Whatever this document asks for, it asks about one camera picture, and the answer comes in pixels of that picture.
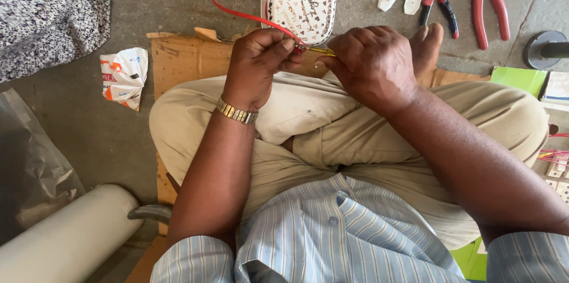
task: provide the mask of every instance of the orange and white packet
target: orange and white packet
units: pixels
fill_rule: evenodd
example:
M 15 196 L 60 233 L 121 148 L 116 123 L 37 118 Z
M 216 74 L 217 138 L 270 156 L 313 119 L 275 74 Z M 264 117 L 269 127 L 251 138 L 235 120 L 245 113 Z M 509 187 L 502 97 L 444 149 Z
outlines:
M 148 72 L 148 51 L 135 47 L 101 55 L 103 96 L 138 112 Z

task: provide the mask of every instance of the gray plastic sheet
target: gray plastic sheet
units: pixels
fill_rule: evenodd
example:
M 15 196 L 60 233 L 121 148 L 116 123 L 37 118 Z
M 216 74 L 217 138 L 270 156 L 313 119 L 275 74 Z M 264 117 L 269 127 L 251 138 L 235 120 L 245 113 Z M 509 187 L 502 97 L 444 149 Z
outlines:
M 18 93 L 0 93 L 0 245 L 84 193 Z

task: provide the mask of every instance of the shirt sleeve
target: shirt sleeve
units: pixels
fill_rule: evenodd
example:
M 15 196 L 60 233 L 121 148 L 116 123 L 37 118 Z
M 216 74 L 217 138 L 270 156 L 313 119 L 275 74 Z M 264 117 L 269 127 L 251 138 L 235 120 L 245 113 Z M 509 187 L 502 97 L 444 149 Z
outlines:
M 213 237 L 189 237 L 175 243 L 156 262 L 150 282 L 234 282 L 233 252 Z
M 498 237 L 488 246 L 487 280 L 569 282 L 569 237 L 543 232 Z

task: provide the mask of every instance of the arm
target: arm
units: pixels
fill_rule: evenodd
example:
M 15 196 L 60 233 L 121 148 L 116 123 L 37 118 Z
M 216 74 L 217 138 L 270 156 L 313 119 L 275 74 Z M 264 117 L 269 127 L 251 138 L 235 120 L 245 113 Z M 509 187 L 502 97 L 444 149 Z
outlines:
M 485 243 L 521 231 L 569 235 L 569 207 L 530 168 L 417 86 L 408 40 L 388 27 L 354 28 L 321 57 L 363 105 L 417 149 L 480 228 Z M 516 182 L 516 187 L 507 185 Z
M 233 47 L 222 98 L 231 106 L 257 112 L 271 91 L 273 74 L 294 69 L 294 41 L 278 30 L 257 30 Z M 235 250 L 235 229 L 249 194 L 254 124 L 243 124 L 214 110 L 174 204 L 167 245 L 197 235 L 220 239 Z

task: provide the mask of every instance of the light blue striped shirt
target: light blue striped shirt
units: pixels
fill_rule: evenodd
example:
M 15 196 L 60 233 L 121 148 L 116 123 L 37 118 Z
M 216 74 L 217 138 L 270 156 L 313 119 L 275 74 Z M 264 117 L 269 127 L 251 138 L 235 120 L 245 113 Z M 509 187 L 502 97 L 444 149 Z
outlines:
M 275 196 L 224 242 L 194 236 L 154 265 L 162 282 L 466 282 L 423 217 L 393 192 L 338 174 Z M 488 247 L 488 282 L 569 282 L 569 237 L 508 234 Z

